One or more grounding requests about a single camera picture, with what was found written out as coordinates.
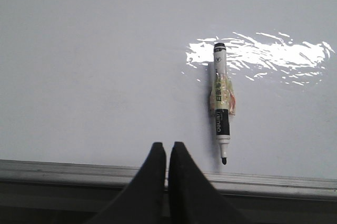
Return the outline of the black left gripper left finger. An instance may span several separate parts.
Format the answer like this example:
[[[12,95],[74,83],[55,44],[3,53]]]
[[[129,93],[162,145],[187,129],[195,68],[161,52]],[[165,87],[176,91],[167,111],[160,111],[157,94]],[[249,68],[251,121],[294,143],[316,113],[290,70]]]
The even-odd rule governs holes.
[[[86,223],[160,223],[165,172],[166,153],[155,142],[132,181]]]

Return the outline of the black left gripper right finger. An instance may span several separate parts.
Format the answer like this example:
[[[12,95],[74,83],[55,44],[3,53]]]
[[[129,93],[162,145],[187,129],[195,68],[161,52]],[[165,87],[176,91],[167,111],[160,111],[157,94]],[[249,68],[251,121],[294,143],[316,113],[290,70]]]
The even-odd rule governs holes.
[[[182,142],[171,152],[168,196],[172,223],[250,223],[211,185]]]

